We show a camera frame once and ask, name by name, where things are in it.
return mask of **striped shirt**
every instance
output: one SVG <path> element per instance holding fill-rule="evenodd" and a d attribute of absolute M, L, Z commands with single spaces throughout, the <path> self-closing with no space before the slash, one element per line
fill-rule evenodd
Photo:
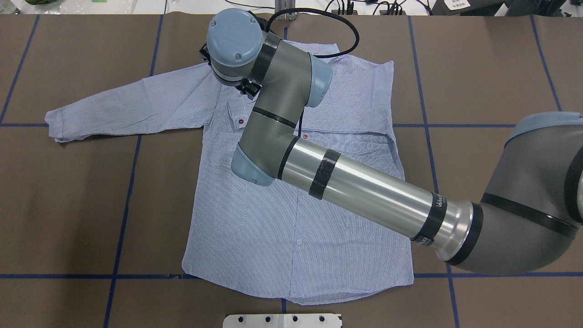
<path fill-rule="evenodd" d="M 299 44 L 312 53 L 336 45 Z M 391 119 L 393 62 L 327 59 L 330 89 L 304 112 L 301 137 L 404 179 Z M 221 85 L 206 64 L 156 75 L 50 111 L 57 142 L 93 134 L 204 127 L 182 267 L 248 295 L 310 305 L 349 301 L 413 282 L 409 239 L 276 180 L 230 170 L 254 102 Z"/>

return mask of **blue joint cap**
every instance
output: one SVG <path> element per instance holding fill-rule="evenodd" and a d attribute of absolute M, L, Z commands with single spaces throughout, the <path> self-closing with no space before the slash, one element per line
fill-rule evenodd
<path fill-rule="evenodd" d="M 324 95 L 330 88 L 332 82 L 332 67 L 320 58 L 310 54 L 312 62 L 312 84 L 310 86 L 310 97 L 305 104 L 307 107 L 316 107 L 324 99 Z"/>
<path fill-rule="evenodd" d="M 260 168 L 253 163 L 245 155 L 239 144 L 235 149 L 235 153 L 233 154 L 233 161 L 231 161 L 231 170 L 235 173 L 238 177 L 242 178 L 243 180 L 253 182 L 259 186 L 270 186 L 275 178 L 268 176 L 265 172 L 263 172 Z"/>
<path fill-rule="evenodd" d="M 229 8 L 210 21 L 206 46 L 214 61 L 227 67 L 240 67 L 257 57 L 263 39 L 261 27 L 252 14 Z"/>
<path fill-rule="evenodd" d="M 506 143 L 517 135 L 559 125 L 583 125 L 583 115 L 576 111 L 550 111 L 547 113 L 530 115 L 518 122 Z"/>

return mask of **black tape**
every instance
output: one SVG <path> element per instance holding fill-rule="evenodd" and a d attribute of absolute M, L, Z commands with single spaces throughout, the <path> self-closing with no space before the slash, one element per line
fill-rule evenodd
<path fill-rule="evenodd" d="M 258 113 L 258 114 L 261 114 L 263 116 L 267 116 L 267 117 L 269 117 L 269 118 L 271 118 L 273 120 L 276 120 L 276 121 L 278 121 L 280 123 L 283 123 L 283 124 L 289 126 L 290 128 L 294 128 L 294 129 L 296 128 L 296 124 L 294 122 L 292 122 L 292 121 L 290 121 L 290 120 L 288 120 L 286 118 L 283 118 L 281 116 L 275 115 L 275 114 L 273 114 L 270 111 L 266 111 L 266 110 L 261 109 L 259 107 L 253 107 L 253 111 L 256 112 L 256 113 Z"/>
<path fill-rule="evenodd" d="M 278 179 L 279 180 L 282 179 L 283 169 L 286 167 L 287 158 L 290 156 L 290 153 L 292 152 L 292 149 L 296 145 L 296 142 L 298 139 L 300 139 L 300 137 L 295 136 L 293 138 L 293 140 L 290 142 L 290 144 L 287 146 L 286 153 L 283 154 L 282 162 L 281 162 L 281 164 L 279 164 L 279 170 L 278 170 Z"/>
<path fill-rule="evenodd" d="M 339 152 L 333 151 L 331 149 L 326 150 L 324 158 L 320 162 L 320 166 L 316 171 L 314 181 L 312 181 L 312 185 L 310 186 L 310 196 L 319 200 L 322 199 L 324 190 L 326 189 L 326 186 L 330 181 L 330 177 L 332 176 L 332 171 L 334 171 L 334 167 L 336 166 L 336 161 L 338 161 L 339 158 Z"/>
<path fill-rule="evenodd" d="M 484 220 L 484 212 L 482 207 L 478 204 L 472 203 L 473 214 L 472 223 L 470 224 L 470 231 L 463 241 L 462 247 L 455 255 L 446 261 L 450 266 L 457 266 L 468 258 L 474 246 L 476 246 L 480 233 L 482 232 L 482 221 Z"/>
<path fill-rule="evenodd" d="M 250 80 L 257 84 L 261 84 L 263 82 L 265 74 L 267 74 L 269 65 L 271 64 L 273 56 L 275 55 L 275 51 L 278 50 L 280 41 L 281 39 L 277 35 L 273 33 L 267 33 L 263 46 L 261 46 L 261 51 L 255 59 L 255 63 L 253 64 L 253 68 L 251 68 L 251 72 L 249 72 Z"/>
<path fill-rule="evenodd" d="M 509 199 L 492 194 L 484 194 L 482 197 L 482 202 L 496 206 L 501 210 L 508 211 L 512 214 L 518 215 L 519 217 L 523 217 L 531 222 L 544 226 L 547 229 L 558 232 L 571 239 L 574 239 L 575 235 L 577 234 L 576 226 L 572 226 L 549 214 L 536 210 L 532 207 L 516 203 L 515 201 L 511 201 Z"/>
<path fill-rule="evenodd" d="M 429 209 L 427 219 L 417 235 L 411 238 L 412 242 L 418 243 L 421 246 L 429 246 L 433 243 L 433 240 L 445 219 L 445 212 L 447 210 L 447 200 L 441 195 L 436 193 L 432 194 L 433 202 Z"/>
<path fill-rule="evenodd" d="M 581 218 L 579 208 L 577 207 L 577 191 L 579 189 L 581 172 L 583 172 L 583 147 L 579 149 L 571 165 L 569 165 L 564 190 L 567 212 L 575 222 L 583 224 L 583 218 Z"/>

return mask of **robotic arm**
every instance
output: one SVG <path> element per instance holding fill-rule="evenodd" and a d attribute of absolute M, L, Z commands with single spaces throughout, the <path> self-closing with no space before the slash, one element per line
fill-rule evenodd
<path fill-rule="evenodd" d="M 517 124 L 480 204 L 453 202 L 295 136 L 332 70 L 261 30 L 240 9 L 218 13 L 201 53 L 217 79 L 253 98 L 231 168 L 275 178 L 433 247 L 440 260 L 485 274 L 535 270 L 559 258 L 583 224 L 583 116 L 542 113 Z"/>

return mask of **brown table surface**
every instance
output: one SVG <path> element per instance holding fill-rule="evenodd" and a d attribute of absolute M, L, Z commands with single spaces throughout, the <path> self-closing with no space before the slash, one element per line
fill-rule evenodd
<path fill-rule="evenodd" d="M 413 247 L 416 280 L 358 301 L 298 306 L 184 276 L 200 129 L 56 144 L 47 111 L 199 64 L 211 16 L 0 17 L 0 326 L 221 327 L 234 313 L 343 315 L 352 327 L 581 327 L 583 238 L 555 263 L 483 277 Z M 521 118 L 581 111 L 583 19 L 356 16 L 354 55 L 395 62 L 406 178 L 479 201 Z M 276 30 L 282 35 L 284 23 Z M 289 40 L 347 48 L 299 15 Z"/>

